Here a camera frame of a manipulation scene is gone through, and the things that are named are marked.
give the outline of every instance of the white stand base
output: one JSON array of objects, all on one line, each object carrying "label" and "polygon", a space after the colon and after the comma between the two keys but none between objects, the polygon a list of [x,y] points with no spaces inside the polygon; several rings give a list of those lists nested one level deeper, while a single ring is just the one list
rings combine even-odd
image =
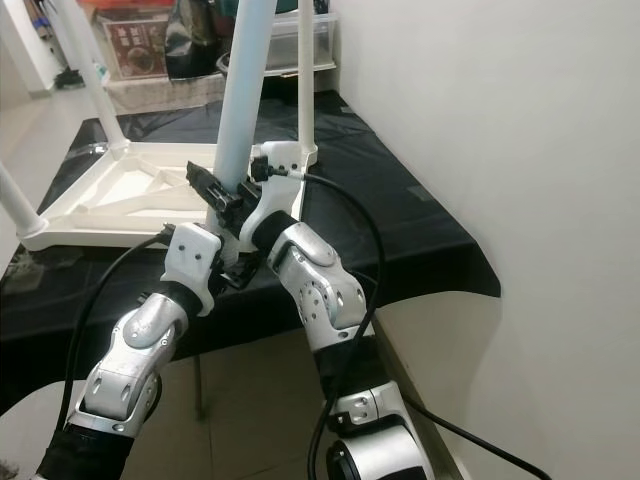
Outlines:
[{"label": "white stand base", "polygon": [[[189,186],[186,165],[190,160],[211,170],[215,152],[216,145],[189,143],[130,143],[117,154],[108,150],[42,213],[46,227],[20,241],[29,250],[132,247],[162,230],[165,222],[204,223],[207,205]],[[306,162],[301,163],[306,171]],[[301,184],[290,212],[296,219],[302,195]]]}]

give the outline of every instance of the floor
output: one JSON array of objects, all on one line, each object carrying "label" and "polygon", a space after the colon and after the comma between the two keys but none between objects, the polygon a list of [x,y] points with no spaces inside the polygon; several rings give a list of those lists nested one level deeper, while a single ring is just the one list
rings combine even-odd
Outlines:
[{"label": "floor", "polygon": [[[211,352],[201,362],[205,418],[198,420],[195,412],[193,359],[171,363],[162,374],[162,400],[136,440],[122,479],[305,478],[322,393],[304,332]],[[82,383],[76,382],[75,392]],[[30,478],[42,458],[61,387],[41,389],[0,418],[0,459],[19,468],[18,480]],[[325,435],[321,479],[330,442]]]},{"label": "floor", "polygon": [[[82,121],[95,116],[85,89],[0,108],[0,161],[34,207],[44,198]],[[18,246],[15,234],[13,222],[0,208],[0,276]]]}]

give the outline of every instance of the white vertical pole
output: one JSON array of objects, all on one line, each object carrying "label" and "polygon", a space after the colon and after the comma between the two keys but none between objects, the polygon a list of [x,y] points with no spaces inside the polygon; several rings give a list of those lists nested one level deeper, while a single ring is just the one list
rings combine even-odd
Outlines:
[{"label": "white vertical pole", "polygon": [[2,162],[0,162],[0,203],[16,224],[18,237],[34,235],[47,227],[47,221],[38,216]]},{"label": "white vertical pole", "polygon": [[315,163],[313,134],[313,2],[298,0],[298,141],[303,157]]},{"label": "white vertical pole", "polygon": [[277,0],[240,0],[213,174],[229,191],[247,177]]},{"label": "white vertical pole", "polygon": [[107,135],[107,140],[109,140],[109,148],[118,150],[126,147],[129,144],[129,140],[127,140],[122,133],[111,99],[104,88],[102,88],[102,83],[93,65],[93,59],[91,58],[88,48],[90,40],[83,38],[80,27],[77,22],[74,21],[75,16],[71,10],[75,6],[71,3],[74,1],[75,0],[59,0],[56,2],[60,20],[69,35],[69,39],[76,47],[80,73],[98,111],[100,124]]}]

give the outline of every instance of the table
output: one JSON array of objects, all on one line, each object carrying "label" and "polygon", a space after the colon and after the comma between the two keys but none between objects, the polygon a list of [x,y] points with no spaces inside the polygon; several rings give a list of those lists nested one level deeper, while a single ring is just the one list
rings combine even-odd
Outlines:
[{"label": "table", "polygon": [[[221,104],[123,116],[132,141],[215,143]],[[297,107],[263,99],[255,142],[297,138]],[[98,156],[87,145],[106,138],[97,120],[83,123],[56,175],[44,210]],[[459,290],[500,296],[500,282],[475,240],[447,213],[335,92],[316,95],[318,164],[311,172],[345,186],[379,225],[388,264],[381,305],[418,295]],[[334,246],[348,269],[375,275],[375,250],[357,213],[333,192],[307,185],[303,220]],[[30,392],[62,380],[66,350],[82,300],[122,249],[52,247],[35,254],[46,271],[33,291],[2,294],[0,305],[0,413]],[[164,252],[147,250],[114,275],[96,303],[80,352],[78,378],[104,354],[117,319],[153,291]],[[365,291],[369,286],[363,284]],[[262,268],[243,291],[228,290],[206,318],[197,318],[175,358],[250,342],[300,328],[289,295]]]}]

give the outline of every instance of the white metal stand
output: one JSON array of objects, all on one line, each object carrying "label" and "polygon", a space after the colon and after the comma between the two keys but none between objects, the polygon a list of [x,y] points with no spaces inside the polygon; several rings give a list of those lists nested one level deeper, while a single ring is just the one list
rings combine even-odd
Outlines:
[{"label": "white metal stand", "polygon": [[[80,71],[109,149],[41,216],[5,168],[0,167],[0,202],[30,250],[51,245],[130,247],[162,229],[164,222],[204,222],[207,206],[186,179],[187,161],[211,168],[235,190],[249,164],[260,91],[277,0],[240,0],[225,88],[218,145],[135,143],[118,124],[95,71],[87,42],[73,20],[70,2],[59,2],[60,20],[77,46]],[[313,137],[313,6],[299,1],[298,72],[300,166],[315,162]],[[299,218],[303,188],[291,214]]]}]

